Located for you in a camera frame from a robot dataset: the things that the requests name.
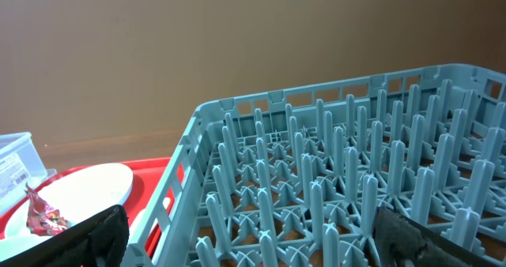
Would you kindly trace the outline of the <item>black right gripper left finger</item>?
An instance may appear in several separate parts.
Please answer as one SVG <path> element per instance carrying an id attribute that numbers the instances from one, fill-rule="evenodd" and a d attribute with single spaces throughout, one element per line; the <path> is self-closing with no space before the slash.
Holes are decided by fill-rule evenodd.
<path id="1" fill-rule="evenodd" d="M 130 235 L 122 205 L 113 205 L 1 262 L 4 267 L 120 267 Z"/>

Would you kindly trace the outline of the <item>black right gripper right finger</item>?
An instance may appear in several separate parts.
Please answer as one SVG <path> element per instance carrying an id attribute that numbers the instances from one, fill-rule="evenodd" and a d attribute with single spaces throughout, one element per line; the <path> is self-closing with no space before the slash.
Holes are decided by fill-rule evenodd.
<path id="1" fill-rule="evenodd" d="M 396 211 L 379 207 L 373 239 L 382 266 L 492 266 L 493 263 Z"/>

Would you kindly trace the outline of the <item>light blue plate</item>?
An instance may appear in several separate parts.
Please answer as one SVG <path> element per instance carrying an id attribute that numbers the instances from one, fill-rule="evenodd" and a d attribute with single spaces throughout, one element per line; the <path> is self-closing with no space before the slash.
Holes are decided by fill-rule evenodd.
<path id="1" fill-rule="evenodd" d="M 66 175 L 38 195 L 74 226 L 112 205 L 122 205 L 132 191 L 133 171 L 125 164 L 98 164 Z"/>

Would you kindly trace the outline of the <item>red snack wrapper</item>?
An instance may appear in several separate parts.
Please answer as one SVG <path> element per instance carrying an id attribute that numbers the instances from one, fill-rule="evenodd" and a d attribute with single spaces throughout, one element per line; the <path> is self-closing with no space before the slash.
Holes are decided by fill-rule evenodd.
<path id="1" fill-rule="evenodd" d="M 25 185 L 28 197 L 26 227 L 34 235 L 54 236 L 70 228 L 70 222 L 60 211 L 49 205 L 38 193 Z"/>

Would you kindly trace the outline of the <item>white plastic fork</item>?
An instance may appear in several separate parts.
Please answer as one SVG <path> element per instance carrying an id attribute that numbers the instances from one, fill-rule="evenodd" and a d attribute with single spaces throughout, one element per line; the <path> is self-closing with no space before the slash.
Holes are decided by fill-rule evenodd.
<path id="1" fill-rule="evenodd" d="M 140 210 L 138 212 L 137 216 L 134 218 L 133 222 L 130 224 L 130 227 L 129 227 L 130 235 L 133 235 L 134 232 L 137 230 L 138 225 L 139 225 L 144 213 L 145 213 L 145 209 Z"/>

